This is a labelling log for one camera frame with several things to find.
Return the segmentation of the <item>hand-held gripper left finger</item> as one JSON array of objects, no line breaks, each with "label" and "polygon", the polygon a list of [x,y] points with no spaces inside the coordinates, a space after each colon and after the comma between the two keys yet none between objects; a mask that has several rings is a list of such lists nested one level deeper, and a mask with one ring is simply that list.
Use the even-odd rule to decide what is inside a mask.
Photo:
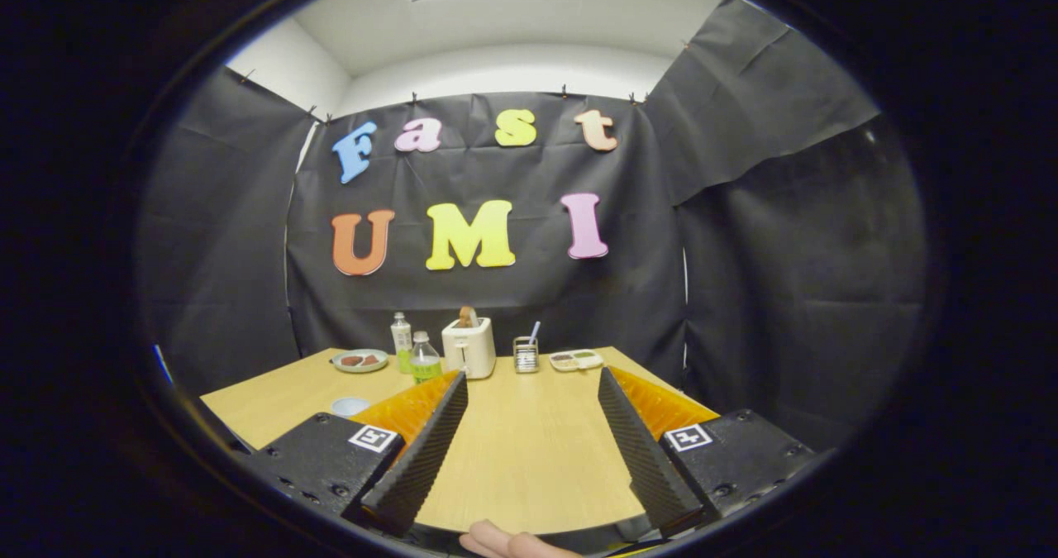
[{"label": "hand-held gripper left finger", "polygon": [[306,508],[404,535],[469,404],[466,372],[413,385],[351,418],[317,413],[243,464]]}]

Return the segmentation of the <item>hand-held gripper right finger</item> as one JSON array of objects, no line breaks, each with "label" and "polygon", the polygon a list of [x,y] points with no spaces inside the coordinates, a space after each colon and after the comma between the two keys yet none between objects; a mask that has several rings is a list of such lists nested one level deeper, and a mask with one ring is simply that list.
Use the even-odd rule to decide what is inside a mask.
[{"label": "hand-held gripper right finger", "polygon": [[598,403],[632,494],[665,537],[748,508],[819,458],[748,408],[719,415],[627,370],[602,370]]}]

